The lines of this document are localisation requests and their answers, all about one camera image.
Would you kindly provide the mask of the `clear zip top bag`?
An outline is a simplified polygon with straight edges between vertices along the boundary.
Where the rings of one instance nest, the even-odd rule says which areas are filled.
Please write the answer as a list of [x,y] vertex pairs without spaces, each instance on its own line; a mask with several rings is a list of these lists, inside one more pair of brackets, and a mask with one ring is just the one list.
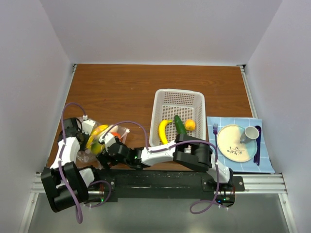
[[[96,162],[98,155],[105,149],[104,144],[99,143],[99,138],[111,127],[112,125],[101,124],[94,120],[82,121],[82,133],[86,134],[87,142],[85,148],[77,153],[77,159],[81,163]],[[113,136],[117,136],[119,140],[125,143],[130,130],[122,126],[115,126],[109,131]]]

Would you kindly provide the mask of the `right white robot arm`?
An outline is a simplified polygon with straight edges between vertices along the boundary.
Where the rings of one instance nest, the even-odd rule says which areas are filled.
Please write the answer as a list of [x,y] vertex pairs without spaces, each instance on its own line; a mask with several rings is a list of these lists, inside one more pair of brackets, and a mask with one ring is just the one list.
[[234,184],[233,171],[218,160],[218,145],[211,144],[186,134],[151,148],[131,149],[114,136],[102,136],[100,143],[105,149],[96,155],[105,169],[125,164],[135,170],[142,170],[164,162],[176,162],[195,172],[209,174],[218,188],[227,191]]

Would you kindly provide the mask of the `fake orange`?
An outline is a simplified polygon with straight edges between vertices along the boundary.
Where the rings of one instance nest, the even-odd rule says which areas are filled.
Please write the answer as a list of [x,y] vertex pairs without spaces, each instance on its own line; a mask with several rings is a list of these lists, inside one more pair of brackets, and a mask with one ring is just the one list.
[[196,129],[196,123],[192,119],[187,119],[184,123],[184,127],[187,131],[194,131]]

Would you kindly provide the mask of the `yellow fake banana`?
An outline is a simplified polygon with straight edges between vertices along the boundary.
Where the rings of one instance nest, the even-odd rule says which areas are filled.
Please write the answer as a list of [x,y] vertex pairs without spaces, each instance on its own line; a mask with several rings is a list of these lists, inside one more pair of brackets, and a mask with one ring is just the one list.
[[171,124],[173,121],[172,120],[163,120],[161,121],[159,127],[158,127],[158,135],[160,138],[160,141],[162,142],[162,144],[167,144],[168,143],[168,139],[166,136],[166,127]]

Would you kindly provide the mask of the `green fake cucumber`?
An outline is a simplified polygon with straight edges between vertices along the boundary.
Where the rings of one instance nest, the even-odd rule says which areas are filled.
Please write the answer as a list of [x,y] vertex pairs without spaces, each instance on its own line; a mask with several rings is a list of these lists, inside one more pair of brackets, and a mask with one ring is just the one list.
[[184,124],[181,118],[179,117],[179,115],[174,116],[174,124],[176,128],[176,132],[178,134],[187,134],[187,130],[185,129]]

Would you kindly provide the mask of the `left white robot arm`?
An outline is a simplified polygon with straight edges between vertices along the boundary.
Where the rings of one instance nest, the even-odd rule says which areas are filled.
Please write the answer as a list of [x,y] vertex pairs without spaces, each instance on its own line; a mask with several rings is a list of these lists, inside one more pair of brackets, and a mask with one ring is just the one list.
[[64,132],[58,136],[58,152],[50,168],[45,167],[41,181],[51,209],[57,213],[75,205],[74,199],[62,180],[63,172],[78,203],[88,200],[88,190],[100,187],[101,179],[93,173],[90,166],[77,168],[75,162],[78,152],[86,149],[86,143],[96,126],[92,119],[76,117],[64,120]]

